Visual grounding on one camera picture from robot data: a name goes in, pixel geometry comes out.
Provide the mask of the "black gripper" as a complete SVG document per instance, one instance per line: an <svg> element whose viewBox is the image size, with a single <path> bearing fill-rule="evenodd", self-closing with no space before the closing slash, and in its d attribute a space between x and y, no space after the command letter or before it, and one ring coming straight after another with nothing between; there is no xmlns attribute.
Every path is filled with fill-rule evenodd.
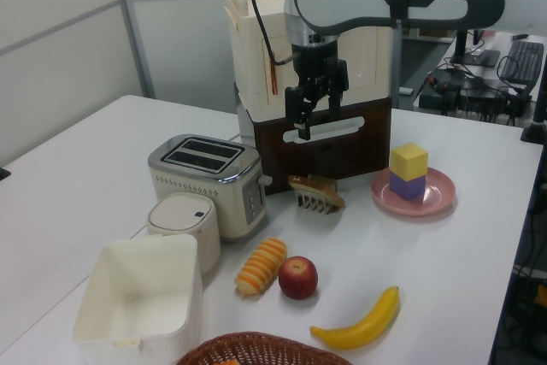
<svg viewBox="0 0 547 365"><path fill-rule="evenodd" d="M310 140L309 120L318 102L311 81L329 79L329 113L339 117L343 94L348 90L347 64L338 59L337 40L313 47L293 44L291 51L297 54L293 67L298 85L285 88L285 118L297 129L300 139Z"/></svg>

